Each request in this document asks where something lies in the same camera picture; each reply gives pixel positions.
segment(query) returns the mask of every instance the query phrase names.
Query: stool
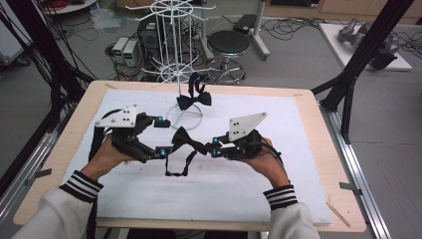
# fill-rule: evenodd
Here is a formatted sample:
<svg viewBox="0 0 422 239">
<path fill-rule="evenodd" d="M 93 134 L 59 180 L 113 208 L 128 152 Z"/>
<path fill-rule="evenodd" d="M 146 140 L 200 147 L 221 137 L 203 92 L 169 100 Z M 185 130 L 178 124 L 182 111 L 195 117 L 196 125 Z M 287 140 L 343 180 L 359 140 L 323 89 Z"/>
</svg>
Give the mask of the stool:
<svg viewBox="0 0 422 239">
<path fill-rule="evenodd" d="M 223 56 L 223 59 L 214 60 L 208 65 L 208 76 L 214 79 L 215 83 L 236 83 L 246 79 L 246 73 L 242 66 L 232 60 L 242 56 L 249 48 L 249 39 L 239 32 L 219 31 L 208 37 L 208 49 Z"/>
</svg>

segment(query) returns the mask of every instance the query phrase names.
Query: striped sleeve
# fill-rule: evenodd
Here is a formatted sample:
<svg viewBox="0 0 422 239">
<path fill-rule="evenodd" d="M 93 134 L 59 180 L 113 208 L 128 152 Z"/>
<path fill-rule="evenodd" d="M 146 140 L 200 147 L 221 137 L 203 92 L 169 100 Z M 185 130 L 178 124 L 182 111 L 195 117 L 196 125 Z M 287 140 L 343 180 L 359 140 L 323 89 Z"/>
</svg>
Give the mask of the striped sleeve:
<svg viewBox="0 0 422 239">
<path fill-rule="evenodd" d="M 92 203 L 103 185 L 75 170 L 71 178 L 60 188 L 82 201 Z"/>
<path fill-rule="evenodd" d="M 265 191 L 264 195 L 267 197 L 272 211 L 298 203 L 295 195 L 295 188 L 292 185 L 281 186 Z"/>
</svg>

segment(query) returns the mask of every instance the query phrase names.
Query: wooden table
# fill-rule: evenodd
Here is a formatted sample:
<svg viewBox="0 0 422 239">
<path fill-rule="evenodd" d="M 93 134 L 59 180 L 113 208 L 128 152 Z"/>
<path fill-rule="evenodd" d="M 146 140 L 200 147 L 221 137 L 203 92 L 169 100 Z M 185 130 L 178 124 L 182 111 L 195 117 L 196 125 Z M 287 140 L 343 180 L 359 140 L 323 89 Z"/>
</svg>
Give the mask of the wooden table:
<svg viewBox="0 0 422 239">
<path fill-rule="evenodd" d="M 43 166 L 43 169 L 52 168 L 52 174 L 36 179 L 18 209 L 14 217 L 14 222 L 16 224 L 25 224 L 36 212 L 41 196 L 48 190 L 61 184 L 68 164 L 78 150 L 84 133 L 96 114 L 107 90 L 119 89 L 174 92 L 177 89 L 177 85 L 175 84 L 163 84 L 158 88 L 152 88 L 152 86 L 156 85 L 157 84 L 153 83 L 110 81 L 96 81 L 91 83 Z M 315 159 L 316 170 L 325 193 L 326 203 L 330 209 L 332 219 L 332 223 L 329 225 L 316 225 L 317 230 L 339 232 L 362 232 L 365 230 L 366 225 L 352 191 L 339 187 L 340 182 L 348 182 L 348 179 L 319 111 L 317 101 L 311 91 L 210 85 L 207 86 L 207 90 L 219 94 L 277 96 L 295 99 L 308 137 L 311 152 Z M 187 85 L 182 85 L 182 91 L 187 91 Z M 121 218 L 99 218 L 98 226 L 245 231 L 268 231 L 270 227 L 268 223 L 251 224 L 243 222 L 227 223 Z"/>
</svg>

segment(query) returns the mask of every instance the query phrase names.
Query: white sleeve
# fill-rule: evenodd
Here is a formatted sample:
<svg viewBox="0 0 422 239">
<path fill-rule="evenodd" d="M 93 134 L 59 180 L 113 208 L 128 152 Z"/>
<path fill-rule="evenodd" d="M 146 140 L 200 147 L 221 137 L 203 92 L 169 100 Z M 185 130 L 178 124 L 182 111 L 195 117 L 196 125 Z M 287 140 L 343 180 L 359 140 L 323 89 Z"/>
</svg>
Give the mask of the white sleeve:
<svg viewBox="0 0 422 239">
<path fill-rule="evenodd" d="M 298 203 L 292 185 L 264 192 L 271 206 L 269 239 L 319 238 L 310 210 Z"/>
<path fill-rule="evenodd" d="M 43 195 L 37 213 L 15 238 L 81 238 L 85 232 L 92 202 L 103 186 L 75 171 L 60 188 Z"/>
</svg>

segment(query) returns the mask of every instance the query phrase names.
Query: metal rail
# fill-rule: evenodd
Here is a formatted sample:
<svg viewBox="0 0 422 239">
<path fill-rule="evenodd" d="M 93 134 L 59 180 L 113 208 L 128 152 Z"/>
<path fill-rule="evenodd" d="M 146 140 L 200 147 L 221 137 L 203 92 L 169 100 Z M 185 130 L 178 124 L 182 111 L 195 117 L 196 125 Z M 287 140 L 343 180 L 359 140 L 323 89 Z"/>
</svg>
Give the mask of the metal rail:
<svg viewBox="0 0 422 239">
<path fill-rule="evenodd" d="M 52 132 L 46 132 L 36 146 L 30 158 L 16 175 L 7 191 L 0 199 L 0 227 L 8 216 L 9 212 L 18 201 L 27 186 L 31 186 L 35 180 L 35 173 L 41 168 L 45 159 L 50 154 L 56 141 L 59 138 L 59 131 L 56 127 Z"/>
<path fill-rule="evenodd" d="M 354 187 L 356 189 L 360 189 L 362 192 L 362 195 L 356 195 L 356 197 L 363 206 L 374 236 L 379 239 L 391 238 L 381 212 L 379 211 L 372 192 L 370 191 L 366 178 L 363 175 L 363 171 L 360 167 L 359 161 L 357 160 L 356 154 L 354 153 L 351 144 L 348 144 L 341 135 L 341 119 L 337 113 L 332 113 L 325 109 L 321 110 L 323 114 L 328 116 L 331 122 L 332 131 L 338 140 L 338 145 L 340 146 L 350 179 L 352 180 Z"/>
</svg>

